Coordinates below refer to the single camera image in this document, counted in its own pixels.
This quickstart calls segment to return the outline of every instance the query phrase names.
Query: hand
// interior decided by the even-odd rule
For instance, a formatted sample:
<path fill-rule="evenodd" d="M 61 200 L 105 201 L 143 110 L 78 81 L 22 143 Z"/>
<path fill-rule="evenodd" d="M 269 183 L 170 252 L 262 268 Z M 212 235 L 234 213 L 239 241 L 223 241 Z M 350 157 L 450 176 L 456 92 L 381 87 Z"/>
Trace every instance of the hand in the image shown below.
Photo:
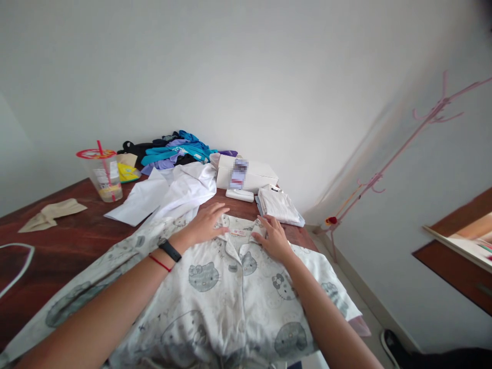
<path fill-rule="evenodd" d="M 181 254 L 191 246 L 202 243 L 226 232 L 229 228 L 222 227 L 215 229 L 215 223 L 222 214 L 230 209 L 224 207 L 225 203 L 216 202 L 206 209 L 198 212 L 196 217 L 181 231 L 173 234 L 169 238 L 169 243 Z"/>
<path fill-rule="evenodd" d="M 287 237 L 279 221 L 270 215 L 265 215 L 265 218 L 258 215 L 258 219 L 266 228 L 268 239 L 263 238 L 256 232 L 253 232 L 252 235 L 263 246 L 266 252 L 282 264 L 285 264 L 295 254 L 291 249 L 289 241 L 287 241 Z"/>

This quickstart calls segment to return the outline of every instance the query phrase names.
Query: red straw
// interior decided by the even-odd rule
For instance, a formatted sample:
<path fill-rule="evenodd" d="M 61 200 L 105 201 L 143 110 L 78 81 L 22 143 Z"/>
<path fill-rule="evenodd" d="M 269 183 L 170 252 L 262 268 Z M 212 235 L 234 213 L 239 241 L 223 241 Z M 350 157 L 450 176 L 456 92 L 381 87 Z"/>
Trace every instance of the red straw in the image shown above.
<path fill-rule="evenodd" d="M 104 156 L 104 151 L 103 151 L 103 147 L 101 145 L 101 141 L 97 140 L 97 145 L 99 146 L 99 153 L 101 154 L 101 156 Z M 106 175 L 108 176 L 108 185 L 109 185 L 109 188 L 111 188 L 111 174 L 108 171 L 108 166 L 106 165 L 106 160 L 105 159 L 103 159 L 102 164 L 104 165 L 104 170 L 106 171 Z M 111 196 L 113 196 L 113 201 L 116 201 L 116 197 L 114 196 L 114 192 L 113 191 L 111 191 Z"/>

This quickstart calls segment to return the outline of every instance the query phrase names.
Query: small white box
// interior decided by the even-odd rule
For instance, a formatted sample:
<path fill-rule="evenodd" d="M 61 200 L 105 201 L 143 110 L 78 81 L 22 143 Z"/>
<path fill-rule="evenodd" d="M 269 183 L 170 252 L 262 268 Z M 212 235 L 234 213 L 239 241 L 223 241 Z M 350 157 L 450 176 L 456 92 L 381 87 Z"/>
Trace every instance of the small white box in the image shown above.
<path fill-rule="evenodd" d="M 217 170 L 217 188 L 227 190 L 231 181 L 232 168 L 234 167 L 235 157 L 221 155 Z M 244 179 L 243 190 L 258 193 L 260 187 L 268 184 L 276 185 L 278 176 L 272 168 L 265 163 L 248 160 L 248 171 Z"/>

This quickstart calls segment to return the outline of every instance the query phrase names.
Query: white cable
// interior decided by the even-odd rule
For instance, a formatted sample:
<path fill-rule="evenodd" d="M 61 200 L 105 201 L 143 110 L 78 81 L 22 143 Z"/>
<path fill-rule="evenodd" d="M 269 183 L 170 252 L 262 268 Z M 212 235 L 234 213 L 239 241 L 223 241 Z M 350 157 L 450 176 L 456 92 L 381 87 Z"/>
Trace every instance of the white cable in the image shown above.
<path fill-rule="evenodd" d="M 19 274 L 17 274 L 17 277 L 15 277 L 12 282 L 9 283 L 9 285 L 7 287 L 5 287 L 2 292 L 0 292 L 0 299 L 7 293 L 7 291 L 9 289 L 12 288 L 12 286 L 14 284 L 17 283 L 17 281 L 24 275 L 24 273 L 26 272 L 27 268 L 29 267 L 29 264 L 31 263 L 31 260 L 32 260 L 32 256 L 34 255 L 34 246 L 31 246 L 31 245 L 28 245 L 28 244 L 25 244 L 25 243 L 8 243 L 8 244 L 5 244 L 3 246 L 0 246 L 0 249 L 3 249 L 5 247 L 8 247 L 8 246 L 22 246 L 22 247 L 25 247 L 25 248 L 28 248 L 29 249 L 29 254 L 27 256 L 27 259 L 26 259 L 26 262 L 24 263 L 24 266 L 22 267 L 22 269 L 20 270 Z"/>

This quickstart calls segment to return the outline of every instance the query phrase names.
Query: human arm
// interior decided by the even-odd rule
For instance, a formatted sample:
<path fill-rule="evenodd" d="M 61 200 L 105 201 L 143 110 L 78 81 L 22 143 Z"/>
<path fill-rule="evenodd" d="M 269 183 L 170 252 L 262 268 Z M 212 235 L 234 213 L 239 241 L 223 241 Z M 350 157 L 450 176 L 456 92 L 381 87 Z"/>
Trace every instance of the human arm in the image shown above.
<path fill-rule="evenodd" d="M 265 250 L 287 269 L 305 310 L 313 337 L 331 369 L 382 369 L 381 364 L 362 339 L 346 322 L 338 308 L 292 251 L 277 219 L 258 217 L 266 228 L 268 239 L 253 233 Z"/>
<path fill-rule="evenodd" d="M 183 254 L 191 246 L 227 232 L 227 228 L 214 229 L 218 217 L 227 211 L 224 203 L 200 211 L 169 243 Z M 152 256 L 170 269 L 175 264 L 161 249 Z M 99 368 L 167 275 L 166 269 L 146 257 L 33 348 L 16 368 Z"/>

